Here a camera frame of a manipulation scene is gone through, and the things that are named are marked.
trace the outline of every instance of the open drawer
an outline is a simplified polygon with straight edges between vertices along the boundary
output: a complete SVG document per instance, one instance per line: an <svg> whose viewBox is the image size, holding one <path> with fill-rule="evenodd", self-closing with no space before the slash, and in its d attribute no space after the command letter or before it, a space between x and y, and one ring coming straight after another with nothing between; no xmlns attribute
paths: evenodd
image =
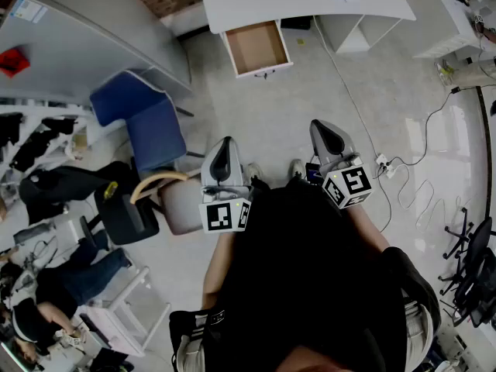
<svg viewBox="0 0 496 372"><path fill-rule="evenodd" d="M221 37L236 78L271 74L293 64L281 33L280 20L228 30Z"/></svg>

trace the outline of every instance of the power strip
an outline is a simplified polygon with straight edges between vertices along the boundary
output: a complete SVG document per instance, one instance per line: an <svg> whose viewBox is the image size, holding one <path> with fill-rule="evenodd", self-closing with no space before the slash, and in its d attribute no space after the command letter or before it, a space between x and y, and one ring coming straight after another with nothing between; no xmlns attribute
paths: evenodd
<svg viewBox="0 0 496 372"><path fill-rule="evenodd" d="M396 170L390 164L388 165L388 161L389 160L383 154L379 154L379 156L375 160L375 162L377 163L377 165L381 168L381 170L379 171L379 174L382 172L382 170L384 169L384 167L386 167L386 176L389 179L391 179L394 176L394 173L395 173Z"/></svg>

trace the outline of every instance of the shoe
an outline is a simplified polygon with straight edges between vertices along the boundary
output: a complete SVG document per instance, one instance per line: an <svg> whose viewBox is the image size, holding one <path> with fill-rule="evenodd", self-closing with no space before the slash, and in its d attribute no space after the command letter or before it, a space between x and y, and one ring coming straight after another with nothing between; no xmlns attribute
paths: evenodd
<svg viewBox="0 0 496 372"><path fill-rule="evenodd" d="M294 159L289 166L289 174L291 175L291 177L304 177L305 165L303 164L303 161Z"/></svg>
<svg viewBox="0 0 496 372"><path fill-rule="evenodd" d="M262 171L262 168L260 168L260 165L258 165L256 163L248 164L245 167L244 174L245 174L246 181L250 184L251 184L251 181L255 177L260 179L261 181L265 182L265 176L264 176L264 173Z"/></svg>
<svg viewBox="0 0 496 372"><path fill-rule="evenodd" d="M453 84L452 75L454 73L454 70L450 66L448 66L448 68L444 68L437 62L434 62L434 67L436 68L439 79L445 87Z"/></svg>

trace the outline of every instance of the hand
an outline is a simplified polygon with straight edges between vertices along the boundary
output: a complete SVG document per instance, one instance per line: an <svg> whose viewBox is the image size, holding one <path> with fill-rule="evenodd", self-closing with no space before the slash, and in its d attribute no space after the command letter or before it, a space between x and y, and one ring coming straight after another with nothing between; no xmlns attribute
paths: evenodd
<svg viewBox="0 0 496 372"><path fill-rule="evenodd" d="M70 337L80 339L81 338L81 331L79 329L74 329Z"/></svg>
<svg viewBox="0 0 496 372"><path fill-rule="evenodd" d="M16 253L19 250L18 246L14 246L7 252L7 257L11 257L14 253Z"/></svg>

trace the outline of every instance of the person sitting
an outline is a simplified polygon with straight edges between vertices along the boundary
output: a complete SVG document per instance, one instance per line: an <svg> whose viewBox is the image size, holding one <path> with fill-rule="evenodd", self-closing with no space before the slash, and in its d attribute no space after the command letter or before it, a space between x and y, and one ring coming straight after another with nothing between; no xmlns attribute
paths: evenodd
<svg viewBox="0 0 496 372"><path fill-rule="evenodd" d="M202 310L170 314L180 372L412 372L441 323L436 294L361 205L304 180L260 191L244 232L222 233Z"/></svg>
<svg viewBox="0 0 496 372"><path fill-rule="evenodd" d="M107 250L105 231L97 232L95 241L84 238L66 263L55 268L44 268L36 278L36 301L27 298L13 308L12 324L15 345L24 358L35 363L36 350L48 354L55 342L53 335L63 329L68 335L79 337L71 324L78 306L99 295L121 267L132 263L119 248L99 262L91 264L99 250Z"/></svg>

